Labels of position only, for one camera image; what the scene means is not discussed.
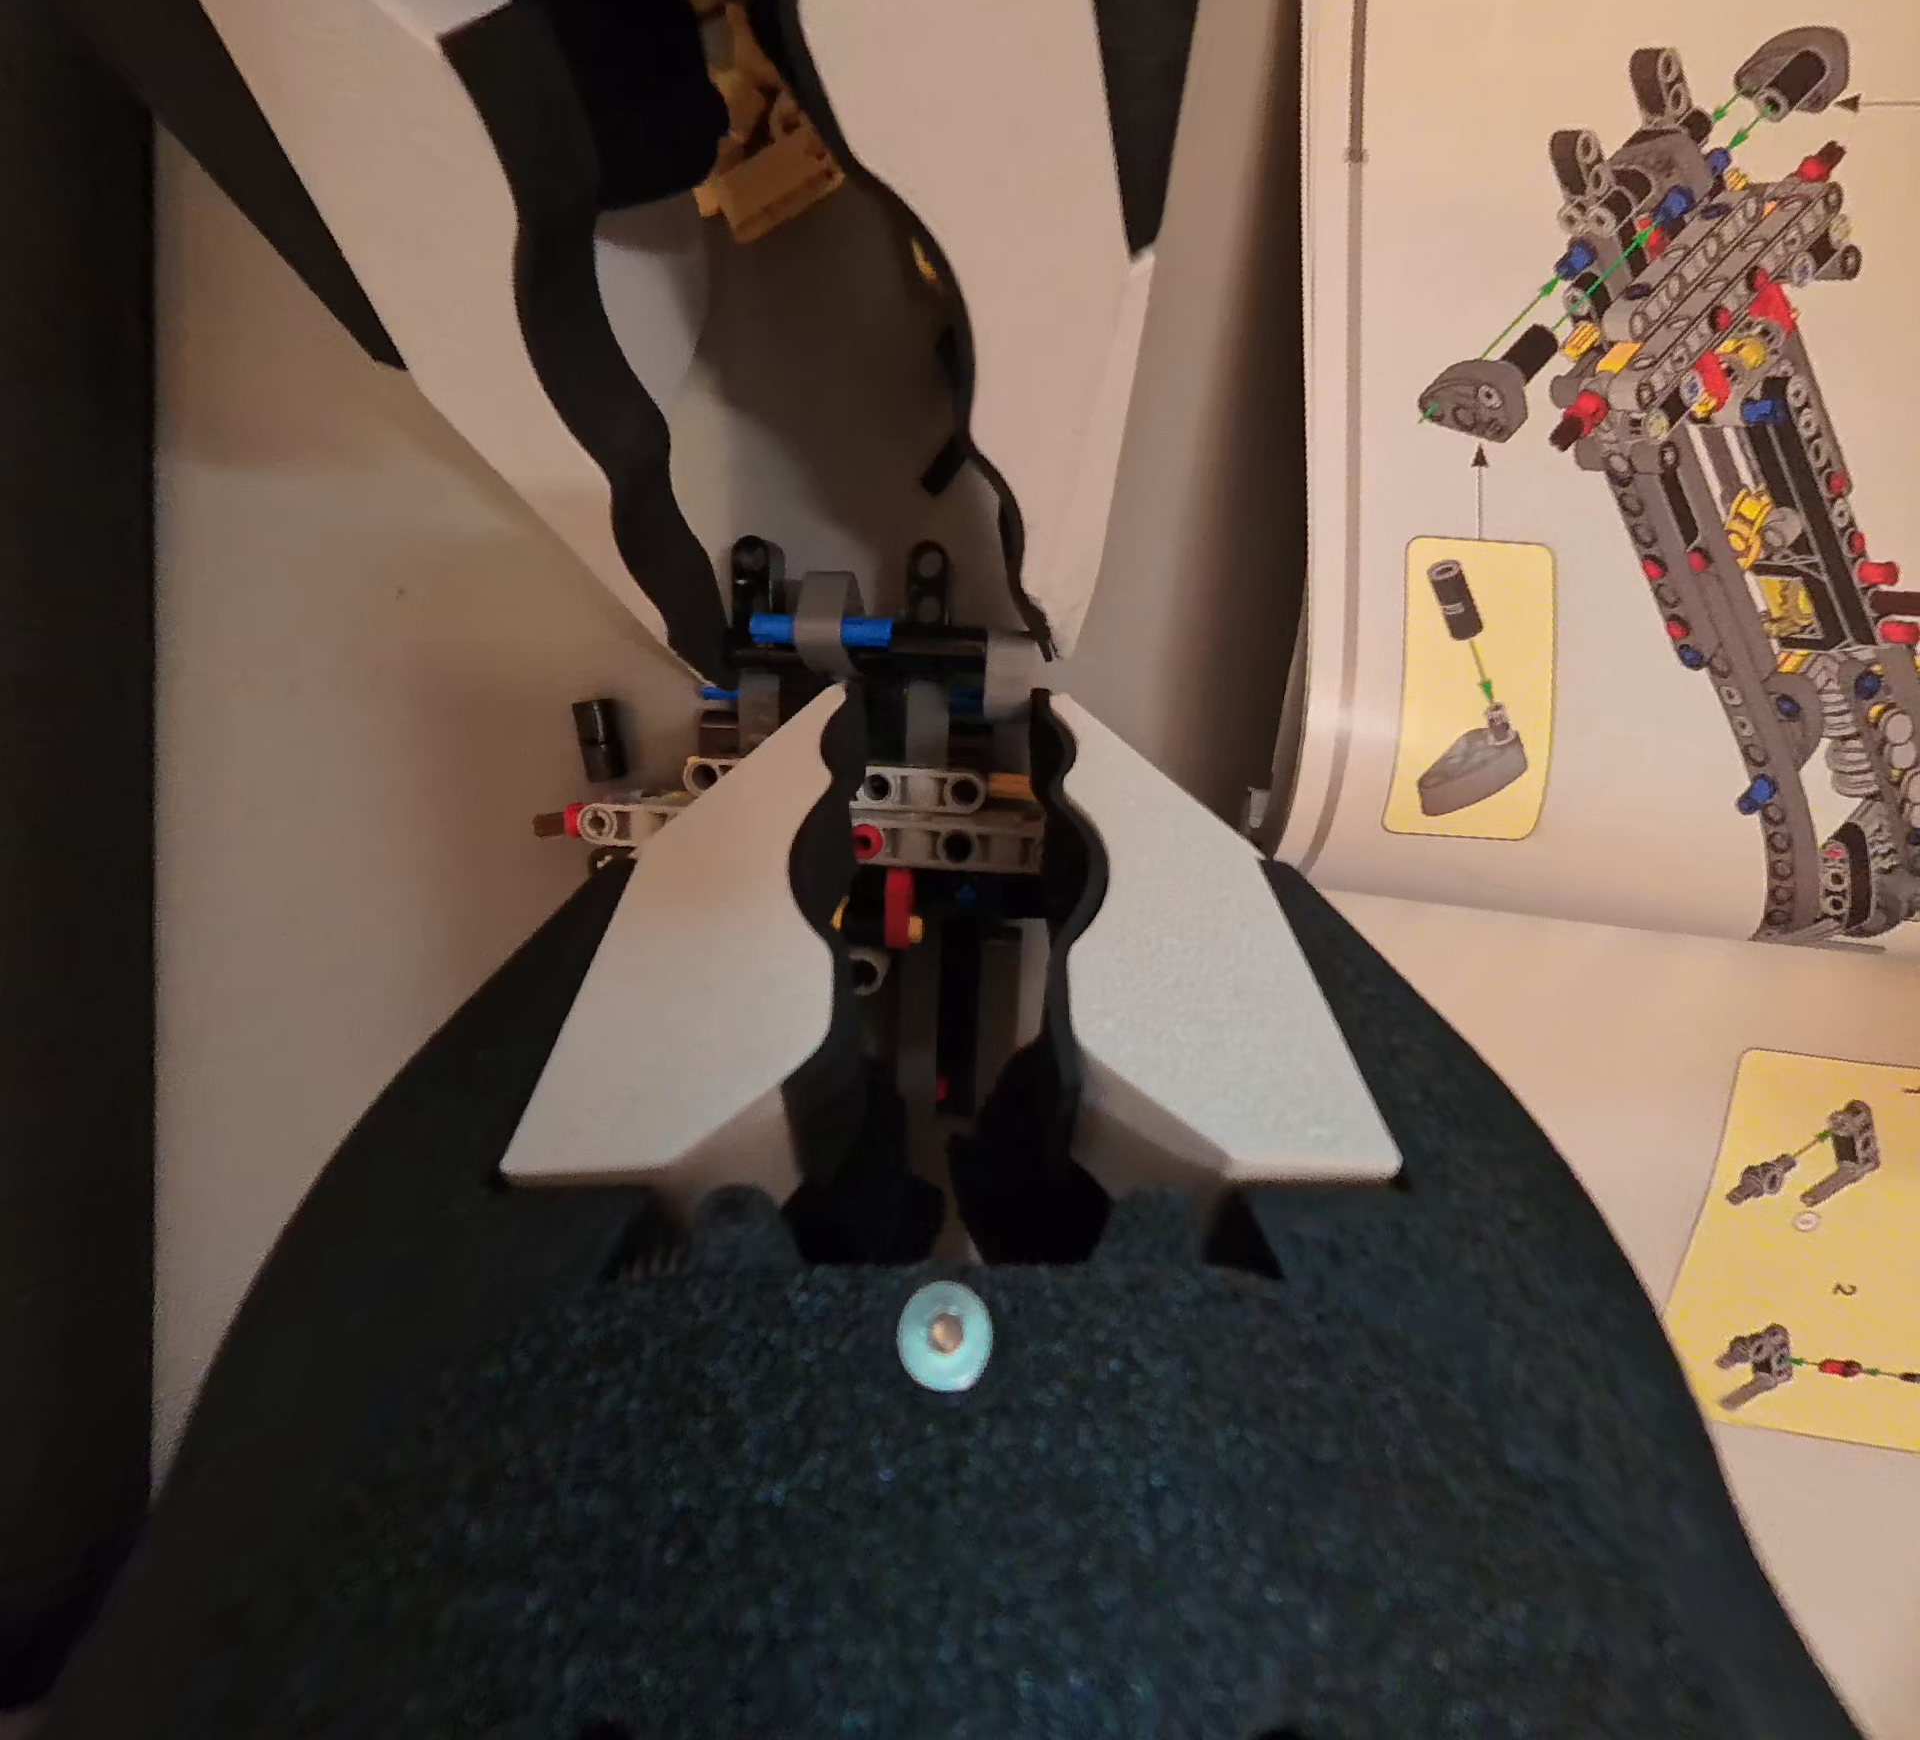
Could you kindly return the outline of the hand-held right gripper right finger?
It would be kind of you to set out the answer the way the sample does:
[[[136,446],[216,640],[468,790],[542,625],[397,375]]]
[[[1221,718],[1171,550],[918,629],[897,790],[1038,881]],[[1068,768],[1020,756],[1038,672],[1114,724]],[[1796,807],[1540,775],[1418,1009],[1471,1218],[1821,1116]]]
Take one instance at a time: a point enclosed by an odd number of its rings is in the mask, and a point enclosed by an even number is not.
[[[1032,694],[1036,1033],[956,1138],[981,1263],[1080,1263],[1114,1200],[1385,1183],[1404,1156],[1254,845],[1072,698]]]

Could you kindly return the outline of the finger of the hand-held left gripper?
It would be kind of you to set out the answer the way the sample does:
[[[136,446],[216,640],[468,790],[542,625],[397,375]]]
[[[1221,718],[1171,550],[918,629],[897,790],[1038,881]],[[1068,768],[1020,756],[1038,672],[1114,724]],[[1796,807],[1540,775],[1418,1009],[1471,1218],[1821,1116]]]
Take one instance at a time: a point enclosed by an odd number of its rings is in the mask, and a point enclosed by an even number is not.
[[[1154,251],[1132,251],[1093,0],[798,0],[859,166],[943,255],[967,433],[1020,518],[1020,594],[1070,655],[1114,501]]]
[[[689,196],[602,215],[586,104],[517,0],[196,0],[404,371],[685,666],[729,616],[668,477],[706,325]]]

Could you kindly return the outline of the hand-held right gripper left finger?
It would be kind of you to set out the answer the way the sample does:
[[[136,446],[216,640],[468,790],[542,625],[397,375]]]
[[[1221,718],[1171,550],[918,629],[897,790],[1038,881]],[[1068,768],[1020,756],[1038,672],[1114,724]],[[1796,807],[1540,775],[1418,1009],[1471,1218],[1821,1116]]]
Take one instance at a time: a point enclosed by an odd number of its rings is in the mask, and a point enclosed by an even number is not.
[[[940,1190],[911,1173],[902,1102],[860,1054],[830,927],[864,768],[860,698],[826,687],[637,845],[506,1177],[637,1180],[678,1208],[758,1186],[794,1207],[809,1256],[931,1249]]]

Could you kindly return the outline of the grey lego car chassis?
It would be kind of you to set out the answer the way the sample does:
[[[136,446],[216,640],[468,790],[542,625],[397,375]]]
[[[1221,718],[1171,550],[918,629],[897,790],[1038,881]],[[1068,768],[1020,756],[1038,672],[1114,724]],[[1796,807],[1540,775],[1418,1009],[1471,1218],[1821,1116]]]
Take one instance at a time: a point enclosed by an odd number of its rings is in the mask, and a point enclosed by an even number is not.
[[[1042,919],[1042,807],[1012,687],[1028,638],[955,614],[952,557],[907,549],[900,598],[866,611],[852,577],[788,577],[758,535],[732,546],[732,680],[700,690],[700,728],[667,790],[626,780],[530,820],[586,868],[641,841],[713,790],[830,672],[854,672],[866,765],[850,794],[852,886],[833,927],[852,991],[877,1009],[902,1099],[967,1119],[1011,1057],[1007,1001],[1025,927]]]

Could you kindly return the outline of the pile of yellow lego pieces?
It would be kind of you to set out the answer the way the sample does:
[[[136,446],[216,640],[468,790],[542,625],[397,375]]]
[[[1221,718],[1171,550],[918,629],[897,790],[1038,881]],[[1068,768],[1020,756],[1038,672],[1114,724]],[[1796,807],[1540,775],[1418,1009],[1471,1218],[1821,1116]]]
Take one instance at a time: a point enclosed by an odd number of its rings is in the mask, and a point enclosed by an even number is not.
[[[747,12],[724,0],[689,6],[729,122],[692,201],[702,217],[724,221],[737,242],[761,239],[835,191],[843,169],[757,43]]]

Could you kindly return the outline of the lego instruction booklet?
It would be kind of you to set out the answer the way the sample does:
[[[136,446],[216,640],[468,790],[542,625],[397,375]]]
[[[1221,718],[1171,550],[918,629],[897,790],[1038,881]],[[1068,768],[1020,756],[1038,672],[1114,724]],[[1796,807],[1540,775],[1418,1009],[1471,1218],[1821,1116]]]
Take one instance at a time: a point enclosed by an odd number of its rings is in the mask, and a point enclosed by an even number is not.
[[[1300,0],[1262,841],[1557,1140],[1916,1734],[1916,0]]]

